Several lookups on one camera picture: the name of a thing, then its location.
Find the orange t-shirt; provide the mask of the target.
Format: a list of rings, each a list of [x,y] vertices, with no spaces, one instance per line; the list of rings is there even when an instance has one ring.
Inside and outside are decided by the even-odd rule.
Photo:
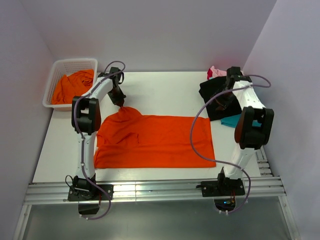
[[[96,169],[216,167],[208,118],[143,115],[127,106],[105,118],[96,140]]]
[[[71,104],[73,97],[81,96],[92,87],[94,73],[93,69],[85,69],[77,71],[69,76],[63,75],[56,84],[51,104]]]

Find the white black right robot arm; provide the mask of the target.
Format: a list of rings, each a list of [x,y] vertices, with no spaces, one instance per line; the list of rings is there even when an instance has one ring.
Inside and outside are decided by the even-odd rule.
[[[231,165],[225,165],[217,177],[219,196],[245,194],[242,182],[243,170],[251,157],[269,141],[274,111],[259,100],[251,77],[244,75],[240,67],[232,66],[226,71],[226,81],[221,96],[216,98],[217,111],[224,111],[233,103],[239,103],[241,114],[234,131],[235,148]]]

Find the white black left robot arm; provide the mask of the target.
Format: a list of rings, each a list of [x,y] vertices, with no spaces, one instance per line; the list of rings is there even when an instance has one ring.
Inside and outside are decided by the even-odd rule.
[[[124,79],[124,70],[113,66],[100,73],[87,92],[72,99],[71,125],[77,134],[79,162],[70,194],[81,200],[92,200],[102,192],[96,184],[94,167],[95,140],[102,124],[100,101],[109,96],[114,105],[122,107],[126,95],[120,85]]]

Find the black folded t-shirt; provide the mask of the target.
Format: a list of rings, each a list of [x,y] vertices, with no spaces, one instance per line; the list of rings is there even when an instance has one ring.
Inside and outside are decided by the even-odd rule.
[[[226,76],[218,76],[202,82],[199,85],[199,94],[204,102],[207,103],[212,97],[223,92],[226,88],[226,81]],[[214,99],[206,106],[206,111],[210,121],[216,121],[239,115],[242,109],[235,95],[229,92]]]

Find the teal folded t-shirt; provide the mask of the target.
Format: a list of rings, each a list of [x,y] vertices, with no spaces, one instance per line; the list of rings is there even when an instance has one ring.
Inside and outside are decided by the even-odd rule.
[[[221,125],[230,127],[230,128],[236,128],[239,120],[240,120],[241,115],[233,115],[229,117],[224,117],[220,120]]]

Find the pink folded t-shirt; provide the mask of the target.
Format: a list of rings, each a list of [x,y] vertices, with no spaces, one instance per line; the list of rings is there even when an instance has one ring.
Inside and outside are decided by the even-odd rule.
[[[207,71],[207,80],[211,80],[217,77],[226,77],[227,72],[224,70],[220,70],[215,68],[214,66],[210,67]]]

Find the orange t-shirt in basket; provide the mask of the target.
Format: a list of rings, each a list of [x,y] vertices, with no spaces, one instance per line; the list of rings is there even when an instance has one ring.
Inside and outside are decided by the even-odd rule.
[[[71,104],[73,97],[81,96],[92,87],[94,73],[93,69],[85,69],[77,71],[69,76],[63,75],[56,84],[51,104]]]

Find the white plastic laundry basket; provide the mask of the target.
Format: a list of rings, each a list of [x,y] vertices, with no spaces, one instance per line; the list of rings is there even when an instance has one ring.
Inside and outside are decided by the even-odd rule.
[[[70,111],[72,99],[86,93],[96,82],[98,61],[94,58],[57,60],[50,71],[42,104],[57,111]]]

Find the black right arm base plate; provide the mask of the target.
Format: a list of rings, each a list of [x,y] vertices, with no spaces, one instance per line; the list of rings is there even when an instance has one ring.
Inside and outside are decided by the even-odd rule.
[[[232,179],[231,182],[223,183],[219,183],[217,180],[202,181],[196,188],[201,189],[203,197],[231,197],[246,194],[243,181],[240,179]]]

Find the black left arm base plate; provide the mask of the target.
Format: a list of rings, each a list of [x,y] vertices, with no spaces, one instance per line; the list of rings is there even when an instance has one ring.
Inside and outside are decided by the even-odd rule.
[[[112,184],[101,184],[98,186],[108,194],[110,199],[113,198],[114,186]],[[67,200],[69,202],[108,201],[109,198],[101,190],[96,188],[93,191],[88,191],[72,186],[69,189]]]

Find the aluminium table frame rail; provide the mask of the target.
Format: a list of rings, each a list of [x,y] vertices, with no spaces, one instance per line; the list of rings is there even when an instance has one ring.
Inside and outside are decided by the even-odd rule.
[[[253,159],[253,162],[258,166],[260,176],[251,179],[250,197],[277,197],[289,238],[291,240],[301,239],[282,180],[279,176],[272,175],[264,149],[258,150]],[[196,188],[200,182],[200,179],[112,181],[113,202],[201,200],[203,198],[201,191]],[[29,185],[13,238],[15,240],[23,239],[32,206],[67,204],[67,190],[68,187],[63,182],[32,183]]]

